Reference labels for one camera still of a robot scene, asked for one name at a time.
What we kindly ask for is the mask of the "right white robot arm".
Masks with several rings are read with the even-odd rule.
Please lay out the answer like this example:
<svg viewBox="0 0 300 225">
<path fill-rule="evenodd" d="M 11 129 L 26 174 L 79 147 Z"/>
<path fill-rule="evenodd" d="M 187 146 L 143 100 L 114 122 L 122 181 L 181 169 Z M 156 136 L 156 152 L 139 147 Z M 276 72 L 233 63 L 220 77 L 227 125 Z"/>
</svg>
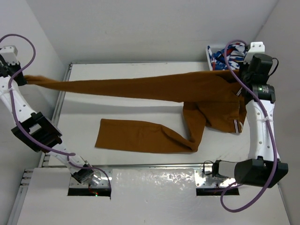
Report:
<svg viewBox="0 0 300 225">
<path fill-rule="evenodd" d="M 212 177 L 233 178 L 238 184 L 268 188 L 276 185 L 288 173 L 273 147 L 275 89 L 267 83 L 274 58 L 255 53 L 249 63 L 241 64 L 239 77 L 243 82 L 247 121 L 250 129 L 248 159 L 237 163 L 217 160 L 212 165 Z"/>
</svg>

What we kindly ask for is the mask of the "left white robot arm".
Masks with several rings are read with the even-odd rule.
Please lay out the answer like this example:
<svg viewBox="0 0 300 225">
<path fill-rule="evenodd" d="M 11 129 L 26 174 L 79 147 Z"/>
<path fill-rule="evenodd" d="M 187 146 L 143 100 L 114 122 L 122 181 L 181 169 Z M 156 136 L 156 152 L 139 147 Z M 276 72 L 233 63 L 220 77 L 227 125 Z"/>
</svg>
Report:
<svg viewBox="0 0 300 225">
<path fill-rule="evenodd" d="M 24 134 L 16 126 L 11 129 L 12 133 L 35 152 L 42 151 L 58 159 L 79 183 L 93 188 L 99 186 L 100 171 L 92 169 L 82 157 L 68 152 L 61 139 L 61 132 L 41 112 L 35 112 L 24 99 L 18 88 L 26 84 L 22 73 L 14 79 L 11 88 L 8 87 L 10 78 L 20 68 L 19 63 L 9 65 L 0 58 L 0 98 L 11 113 L 15 111 L 18 122 L 27 132 Z"/>
</svg>

